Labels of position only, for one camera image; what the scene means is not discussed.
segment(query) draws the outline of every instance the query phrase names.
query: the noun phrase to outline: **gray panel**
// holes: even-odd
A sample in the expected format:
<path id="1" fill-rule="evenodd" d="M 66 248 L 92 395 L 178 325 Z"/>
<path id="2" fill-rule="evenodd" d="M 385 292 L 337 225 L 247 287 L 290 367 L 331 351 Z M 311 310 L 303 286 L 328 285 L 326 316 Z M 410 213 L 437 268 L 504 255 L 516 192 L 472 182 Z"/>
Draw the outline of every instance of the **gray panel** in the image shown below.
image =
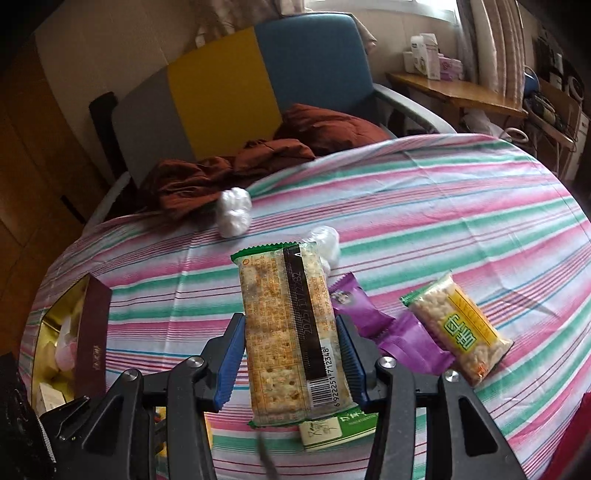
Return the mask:
<path id="1" fill-rule="evenodd" d="M 137 186 L 166 158 L 194 161 L 168 87 L 166 68 L 134 89 L 113 111 L 113 128 Z"/>

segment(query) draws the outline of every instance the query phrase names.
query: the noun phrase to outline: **wooden desk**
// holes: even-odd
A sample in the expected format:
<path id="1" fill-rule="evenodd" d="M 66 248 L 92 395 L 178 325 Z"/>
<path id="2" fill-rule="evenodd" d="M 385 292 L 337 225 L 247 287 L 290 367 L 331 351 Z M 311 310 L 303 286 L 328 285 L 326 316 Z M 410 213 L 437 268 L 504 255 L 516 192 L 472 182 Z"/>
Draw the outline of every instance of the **wooden desk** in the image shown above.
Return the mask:
<path id="1" fill-rule="evenodd" d="M 386 78 L 393 87 L 402 85 L 418 90 L 425 95 L 437 98 L 452 106 L 478 108 L 490 113 L 499 113 L 518 118 L 527 117 L 520 103 L 508 100 L 504 96 L 475 83 L 454 80 L 452 82 L 428 80 L 426 77 L 411 73 L 386 73 Z"/>

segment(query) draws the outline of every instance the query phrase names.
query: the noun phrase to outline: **purple snack wrapper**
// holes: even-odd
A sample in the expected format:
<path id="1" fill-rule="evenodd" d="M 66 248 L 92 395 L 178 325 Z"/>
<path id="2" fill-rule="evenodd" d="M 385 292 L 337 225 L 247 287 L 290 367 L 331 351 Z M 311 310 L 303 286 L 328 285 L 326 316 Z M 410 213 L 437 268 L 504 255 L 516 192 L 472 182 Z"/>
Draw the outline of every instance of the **purple snack wrapper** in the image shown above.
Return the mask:
<path id="1" fill-rule="evenodd" d="M 352 273 L 329 287 L 335 315 L 348 315 L 359 335 L 369 338 L 413 372 L 441 375 L 454 361 L 442 350 L 410 310 L 399 319 L 380 312 Z"/>

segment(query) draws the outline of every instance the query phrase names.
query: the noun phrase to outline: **crumpled white plastic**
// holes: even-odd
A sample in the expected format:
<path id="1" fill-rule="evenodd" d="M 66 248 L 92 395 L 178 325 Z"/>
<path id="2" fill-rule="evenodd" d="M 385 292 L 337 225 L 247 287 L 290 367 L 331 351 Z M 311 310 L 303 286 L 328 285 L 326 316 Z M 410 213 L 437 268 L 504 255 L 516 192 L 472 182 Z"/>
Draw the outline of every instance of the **crumpled white plastic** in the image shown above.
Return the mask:
<path id="1" fill-rule="evenodd" d="M 220 235 L 233 238 L 248 232 L 251 226 L 251 195 L 244 189 L 234 187 L 225 190 L 216 204 L 216 223 Z"/>
<path id="2" fill-rule="evenodd" d="M 76 366 L 77 338 L 70 334 L 72 317 L 68 315 L 61 326 L 56 343 L 56 364 L 63 372 L 68 372 Z"/>
<path id="3" fill-rule="evenodd" d="M 312 229 L 303 241 L 316 242 L 324 274 L 328 277 L 339 263 L 339 233 L 331 226 L 318 226 Z"/>

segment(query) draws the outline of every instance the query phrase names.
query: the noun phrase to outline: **table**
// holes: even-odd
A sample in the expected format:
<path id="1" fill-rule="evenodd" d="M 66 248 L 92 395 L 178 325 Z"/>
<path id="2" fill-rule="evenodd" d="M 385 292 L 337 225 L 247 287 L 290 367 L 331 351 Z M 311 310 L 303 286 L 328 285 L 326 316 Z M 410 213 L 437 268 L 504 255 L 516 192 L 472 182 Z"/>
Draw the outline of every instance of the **table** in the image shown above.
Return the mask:
<path id="1" fill-rule="evenodd" d="M 205 214 L 184 222 L 134 215 L 103 223 L 50 267 L 21 344 L 30 382 L 39 322 L 91 272 L 113 291 L 106 381 L 127 368 L 169 369 L 201 353 L 242 311 L 242 248 L 340 232 L 331 281 L 353 271 L 377 308 L 448 271 L 514 347 L 477 395 L 532 480 L 591 386 L 591 224 L 558 180 L 513 145 L 483 135 L 425 135 L 345 151 L 255 183 L 253 221 L 224 240 Z M 230 401 L 207 416 L 219 478 L 265 478 L 256 454 L 246 362 Z M 282 477 L 363 478 L 372 439 L 303 452 L 296 427 L 265 431 Z M 425 474 L 417 411 L 414 478 Z"/>
<path id="2" fill-rule="evenodd" d="M 478 108 L 485 112 L 499 113 L 517 118 L 527 117 L 521 103 L 509 100 L 476 83 L 454 80 L 428 80 L 412 73 L 386 73 L 394 88 L 404 86 L 418 90 L 425 95 L 449 103 L 457 109 Z"/>

